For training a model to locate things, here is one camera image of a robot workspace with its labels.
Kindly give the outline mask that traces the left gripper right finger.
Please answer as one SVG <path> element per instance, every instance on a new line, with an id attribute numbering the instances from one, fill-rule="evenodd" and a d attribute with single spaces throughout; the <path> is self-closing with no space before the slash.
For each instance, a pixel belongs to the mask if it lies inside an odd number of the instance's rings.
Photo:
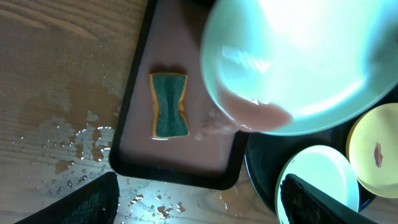
<path id="1" fill-rule="evenodd" d="M 376 224 L 295 174 L 280 186 L 284 213 L 292 224 Z"/>

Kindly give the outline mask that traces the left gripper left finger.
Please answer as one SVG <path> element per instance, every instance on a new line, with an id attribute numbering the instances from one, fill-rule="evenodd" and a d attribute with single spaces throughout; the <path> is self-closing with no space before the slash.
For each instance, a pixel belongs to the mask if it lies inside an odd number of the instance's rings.
<path id="1" fill-rule="evenodd" d="M 16 224 L 113 224 L 119 200 L 114 172 L 107 172 Z"/>

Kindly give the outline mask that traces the yellow plate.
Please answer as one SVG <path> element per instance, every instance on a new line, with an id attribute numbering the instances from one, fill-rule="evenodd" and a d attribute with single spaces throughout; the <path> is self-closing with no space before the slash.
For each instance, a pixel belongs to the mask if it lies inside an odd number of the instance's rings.
<path id="1" fill-rule="evenodd" d="M 348 134 L 346 154 L 366 190 L 397 198 L 397 103 L 363 114 Z"/>

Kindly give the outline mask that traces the green and orange sponge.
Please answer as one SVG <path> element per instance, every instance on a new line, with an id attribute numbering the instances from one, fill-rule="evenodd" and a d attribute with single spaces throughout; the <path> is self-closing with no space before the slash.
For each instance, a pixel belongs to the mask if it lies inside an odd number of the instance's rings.
<path id="1" fill-rule="evenodd" d="M 153 138 L 180 138 L 190 134 L 184 107 L 187 81 L 188 76 L 181 73 L 149 75 L 153 100 Z"/>

